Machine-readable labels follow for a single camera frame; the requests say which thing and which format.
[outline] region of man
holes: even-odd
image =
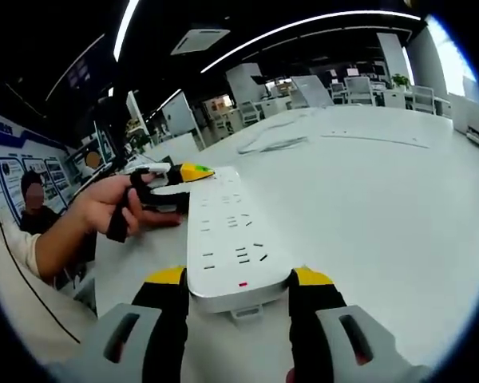
[[[151,175],[144,181],[152,180]],[[42,235],[19,231],[10,218],[0,216],[10,252],[22,274],[49,307],[57,320],[77,339],[96,317],[81,303],[58,293],[43,280],[51,280],[72,259],[86,234],[108,230],[112,213],[125,189],[128,176],[113,176],[84,190],[69,210]],[[129,208],[122,209],[128,234],[134,235],[142,224],[154,227],[175,226],[180,217],[174,213],[143,211],[134,189],[128,194]],[[0,303],[11,325],[30,352],[40,361],[61,361],[74,354],[78,344],[51,317],[48,310],[18,273],[0,231]]]
[[[22,194],[25,200],[25,210],[19,224],[21,231],[32,235],[43,234],[57,222],[58,214],[44,205],[45,193],[41,177],[29,170],[22,177]]]

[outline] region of power strip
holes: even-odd
[[[191,186],[189,290],[212,313],[273,301],[284,291],[291,258],[236,170],[215,171]]]

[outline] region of black cable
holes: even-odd
[[[46,309],[46,311],[48,311],[48,314],[51,315],[51,318],[54,319],[54,321],[61,327],[61,329],[64,330],[64,332],[66,334],[68,334],[76,343],[80,344],[80,341],[74,336],[72,335],[69,330],[67,330],[64,325],[62,325],[62,323],[58,320],[58,318],[55,316],[55,314],[49,309],[49,307],[43,302],[43,300],[41,299],[41,297],[38,295],[38,292],[32,287],[32,285],[30,285],[29,281],[26,279],[25,275],[22,273],[22,270],[19,268],[19,265],[18,265],[18,262],[16,261],[16,258],[13,256],[13,253],[12,251],[10,250],[9,248],[9,244],[7,242],[7,238],[6,238],[6,233],[4,232],[3,230],[3,226],[2,226],[2,221],[0,220],[0,231],[2,232],[2,236],[3,236],[3,240],[4,240],[4,243],[6,244],[6,247],[7,247],[7,251],[9,251],[9,255],[11,257],[11,259],[13,260],[14,262],[14,265],[16,266],[16,270],[18,270],[18,273],[22,276],[23,280],[25,281],[26,285],[30,288],[30,290],[34,293],[35,297],[39,300],[39,302],[44,306],[44,308]]]

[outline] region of white chair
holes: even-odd
[[[330,84],[330,90],[332,91],[332,100],[334,101],[334,104],[336,101],[340,101],[338,104],[344,104],[344,95],[346,94],[344,84]]]
[[[433,88],[427,88],[425,86],[412,86],[412,98],[414,110],[437,114],[434,108]]]
[[[261,121],[261,112],[257,110],[252,101],[245,101],[239,104],[239,112],[243,119],[243,126],[246,128]]]
[[[348,104],[376,105],[368,77],[346,77],[344,83]]]

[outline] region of cable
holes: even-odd
[[[303,142],[308,142],[309,140],[308,140],[307,136],[300,136],[300,137],[291,138],[289,140],[276,141],[276,142],[271,143],[271,144],[269,144],[269,145],[267,145],[263,148],[247,150],[247,148],[250,145],[254,144],[268,130],[272,130],[272,129],[276,129],[276,128],[282,128],[284,126],[291,125],[294,122],[295,121],[293,120],[293,121],[286,122],[284,124],[277,124],[277,125],[270,126],[266,129],[262,130],[257,136],[255,136],[252,140],[248,141],[245,145],[237,148],[236,151],[240,155],[253,153],[253,152],[258,152],[258,153],[274,152],[276,150],[283,150],[283,149],[292,148],[292,147],[296,146],[297,144],[301,144]]]
[[[32,291],[32,293],[34,293],[35,297],[39,300],[39,302],[44,306],[44,308],[46,309],[46,311],[48,311],[48,314],[51,315],[51,318],[54,319],[54,321],[61,327],[61,329],[64,330],[64,332],[66,334],[68,334],[76,343],[80,344],[80,341],[74,336],[72,335],[69,330],[67,330],[64,325],[62,325],[62,323],[58,320],[58,318],[55,316],[55,314],[49,309],[49,307],[43,302],[43,300],[41,299],[41,297],[38,295],[38,292],[32,287],[32,285],[30,285],[29,281],[26,279],[25,275],[22,273],[22,270],[19,268],[19,265],[18,265],[18,262],[16,261],[16,258],[13,256],[13,253],[12,251],[10,250],[9,248],[9,244],[7,242],[7,238],[6,238],[6,233],[4,232],[3,230],[3,225],[2,225],[2,221],[0,220],[0,231],[2,232],[2,236],[3,236],[3,240],[6,244],[6,248],[7,248],[7,251],[9,251],[9,255],[11,257],[11,259],[13,260],[13,263],[14,265],[16,266],[16,270],[18,270],[18,273],[22,276],[23,280],[25,281],[26,285],[30,288],[30,290]]]
[[[424,148],[424,149],[429,149],[429,146],[425,145],[420,145],[420,144],[413,144],[411,142],[405,142],[405,141],[396,141],[396,140],[385,140],[383,138],[373,138],[373,137],[360,137],[360,136],[341,136],[337,134],[322,134],[320,137],[322,138],[353,138],[356,140],[370,140],[370,141],[381,141],[381,142],[390,142],[392,144],[401,144],[401,145],[408,145],[408,146],[414,146],[416,148]]]

